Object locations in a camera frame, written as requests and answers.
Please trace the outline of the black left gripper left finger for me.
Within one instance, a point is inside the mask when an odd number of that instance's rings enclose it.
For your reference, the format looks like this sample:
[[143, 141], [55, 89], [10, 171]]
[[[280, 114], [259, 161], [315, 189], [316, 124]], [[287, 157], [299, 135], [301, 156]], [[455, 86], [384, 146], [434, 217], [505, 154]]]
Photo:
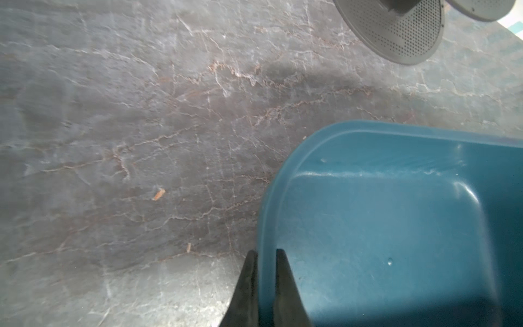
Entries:
[[219, 326], [259, 326], [257, 291], [257, 252], [250, 250], [246, 255], [229, 307]]

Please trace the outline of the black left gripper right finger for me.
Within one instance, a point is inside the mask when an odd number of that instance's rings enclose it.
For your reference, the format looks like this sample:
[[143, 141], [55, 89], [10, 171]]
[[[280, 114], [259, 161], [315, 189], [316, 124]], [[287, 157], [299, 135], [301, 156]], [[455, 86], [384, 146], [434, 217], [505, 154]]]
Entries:
[[273, 316], [274, 326], [312, 326], [283, 249], [276, 251], [276, 290]]

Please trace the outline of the teal plastic storage box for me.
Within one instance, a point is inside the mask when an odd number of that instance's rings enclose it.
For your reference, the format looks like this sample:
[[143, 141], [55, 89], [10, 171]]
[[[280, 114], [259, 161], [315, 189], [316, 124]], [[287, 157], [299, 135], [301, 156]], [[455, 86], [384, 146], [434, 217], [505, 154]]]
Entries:
[[522, 141], [346, 121], [306, 138], [258, 219], [260, 324], [276, 253], [316, 326], [521, 326]]

